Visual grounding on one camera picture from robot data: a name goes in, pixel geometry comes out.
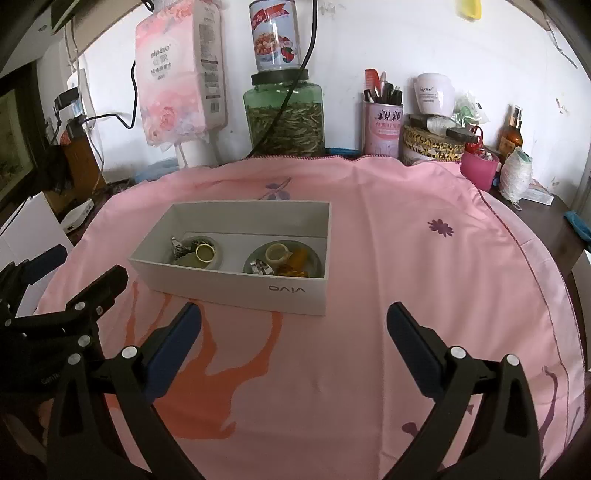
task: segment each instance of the tin can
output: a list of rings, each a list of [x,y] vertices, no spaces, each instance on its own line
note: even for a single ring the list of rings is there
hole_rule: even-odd
[[[301,66],[300,33],[293,0],[251,3],[252,39],[259,72]]]
[[[398,158],[403,106],[365,104],[365,155],[387,155]]]

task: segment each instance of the white box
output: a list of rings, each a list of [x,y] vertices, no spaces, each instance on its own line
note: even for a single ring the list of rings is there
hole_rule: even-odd
[[[175,203],[140,243],[129,261],[157,291],[272,312],[324,315],[329,279],[330,203],[246,200]],[[222,250],[218,270],[178,267],[171,260],[172,236],[205,235]],[[242,273],[261,245],[285,239],[312,248],[324,278],[267,277]]]
[[[33,260],[60,244],[66,247],[68,253],[72,250],[72,243],[61,230],[45,195],[35,195],[26,200],[0,228],[0,271],[10,262],[18,265],[25,260]],[[35,312],[54,273],[51,272],[27,288],[17,317]]]

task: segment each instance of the red banner on label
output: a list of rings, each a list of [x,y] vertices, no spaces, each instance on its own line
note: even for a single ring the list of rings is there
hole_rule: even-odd
[[[252,29],[255,30],[263,22],[268,22],[269,20],[273,20],[277,17],[282,17],[283,15],[289,15],[290,13],[283,8],[284,6],[285,4],[277,4],[267,8],[266,10],[260,9],[252,17]]]

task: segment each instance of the tissue package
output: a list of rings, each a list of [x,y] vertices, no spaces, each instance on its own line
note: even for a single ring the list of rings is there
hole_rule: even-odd
[[[178,144],[226,122],[221,17],[212,0],[180,0],[135,30],[148,145]]]

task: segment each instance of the pink tablecloth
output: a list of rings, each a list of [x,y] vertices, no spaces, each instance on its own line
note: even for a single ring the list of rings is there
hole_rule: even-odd
[[[208,479],[381,478],[433,406],[385,330],[387,308],[398,300],[448,345],[477,358],[521,358],[543,470],[579,428],[582,352],[560,273],[531,231],[457,167],[253,158],[140,184],[100,211],[40,312],[63,308],[120,264],[129,285],[99,322],[102,345],[113,356],[141,344],[186,299],[147,289],[127,258],[173,202],[207,199],[333,204],[326,317],[199,303],[202,334],[155,406]],[[353,252],[362,259],[353,261]],[[145,465],[112,405],[131,459]],[[458,457],[477,407],[475,399],[445,465]]]

